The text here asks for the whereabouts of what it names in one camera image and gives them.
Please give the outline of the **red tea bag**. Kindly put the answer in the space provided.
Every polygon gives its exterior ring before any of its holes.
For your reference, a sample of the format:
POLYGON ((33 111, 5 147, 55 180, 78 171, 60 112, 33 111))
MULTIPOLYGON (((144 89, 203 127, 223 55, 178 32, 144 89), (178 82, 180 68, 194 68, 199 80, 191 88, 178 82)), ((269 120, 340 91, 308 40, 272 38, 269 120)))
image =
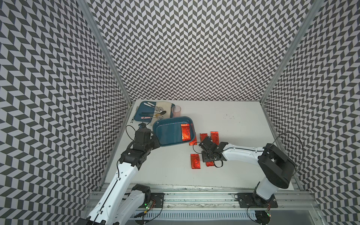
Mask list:
POLYGON ((191 168, 192 169, 201 169, 200 156, 199 154, 190 155, 191 168))
POLYGON ((207 167, 214 167, 215 166, 214 162, 206 162, 205 164, 206 164, 207 167))
POLYGON ((217 131, 212 131, 211 132, 211 140, 216 145, 219 145, 219 133, 217 131))
POLYGON ((191 141, 191 129, 189 124, 181 124, 182 141, 191 141))
POLYGON ((200 134, 200 142, 202 142, 206 137, 208 137, 207 133, 201 133, 200 134))
POLYGON ((190 143, 189 143, 190 146, 193 146, 193 145, 197 145, 197 138, 195 137, 194 140, 192 140, 190 143))

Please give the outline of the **teal storage box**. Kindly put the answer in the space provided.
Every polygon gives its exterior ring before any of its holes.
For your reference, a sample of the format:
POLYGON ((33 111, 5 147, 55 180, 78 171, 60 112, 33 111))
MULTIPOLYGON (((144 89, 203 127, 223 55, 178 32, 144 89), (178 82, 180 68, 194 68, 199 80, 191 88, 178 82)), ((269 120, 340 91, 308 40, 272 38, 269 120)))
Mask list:
POLYGON ((162 119, 153 124, 153 132, 158 137, 161 147, 189 143, 192 141, 182 141, 181 124, 190 125, 191 138, 194 140, 196 137, 194 123, 192 119, 187 116, 162 119))

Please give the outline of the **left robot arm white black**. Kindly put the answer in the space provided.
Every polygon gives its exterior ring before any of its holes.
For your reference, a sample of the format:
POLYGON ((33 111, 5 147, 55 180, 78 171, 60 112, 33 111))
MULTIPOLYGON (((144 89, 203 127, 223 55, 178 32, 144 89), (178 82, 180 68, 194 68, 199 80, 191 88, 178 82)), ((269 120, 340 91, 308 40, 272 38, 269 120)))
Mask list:
POLYGON ((78 219, 76 224, 124 225, 139 207, 148 204, 152 200, 151 188, 141 184, 132 187, 127 198, 123 198, 147 156, 159 147, 159 140, 151 129, 139 128, 117 161, 117 171, 105 193, 89 215, 78 219))

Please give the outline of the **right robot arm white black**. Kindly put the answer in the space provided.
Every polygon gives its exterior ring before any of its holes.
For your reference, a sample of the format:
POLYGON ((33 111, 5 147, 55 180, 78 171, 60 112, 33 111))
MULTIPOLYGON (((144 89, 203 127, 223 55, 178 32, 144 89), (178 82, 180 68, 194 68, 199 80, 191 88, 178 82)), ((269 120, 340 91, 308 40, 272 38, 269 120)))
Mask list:
POLYGON ((243 147, 228 142, 214 143, 206 137, 199 143, 203 162, 240 161, 259 166, 264 178, 256 185, 253 193, 239 193, 240 207, 272 206, 278 189, 289 188, 295 173, 295 163, 275 144, 264 147, 243 147))

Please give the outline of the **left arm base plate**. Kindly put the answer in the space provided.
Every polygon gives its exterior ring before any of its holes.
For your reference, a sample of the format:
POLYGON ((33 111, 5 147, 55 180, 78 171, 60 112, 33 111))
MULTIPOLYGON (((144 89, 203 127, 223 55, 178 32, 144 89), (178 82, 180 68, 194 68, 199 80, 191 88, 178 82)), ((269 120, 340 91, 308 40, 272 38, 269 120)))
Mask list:
POLYGON ((161 209, 163 208, 165 200, 165 193, 162 192, 155 192, 151 193, 150 196, 145 197, 144 203, 139 206, 139 209, 161 209))

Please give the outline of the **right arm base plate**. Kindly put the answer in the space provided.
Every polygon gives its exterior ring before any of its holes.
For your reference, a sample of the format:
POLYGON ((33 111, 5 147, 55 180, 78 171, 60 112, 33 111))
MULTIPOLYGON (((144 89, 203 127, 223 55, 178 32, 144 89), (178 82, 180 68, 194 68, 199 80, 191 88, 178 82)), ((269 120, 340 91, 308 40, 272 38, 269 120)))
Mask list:
POLYGON ((256 207, 256 208, 278 208, 278 203, 275 195, 271 195, 270 199, 264 200, 253 193, 241 192, 235 195, 241 208, 256 207))

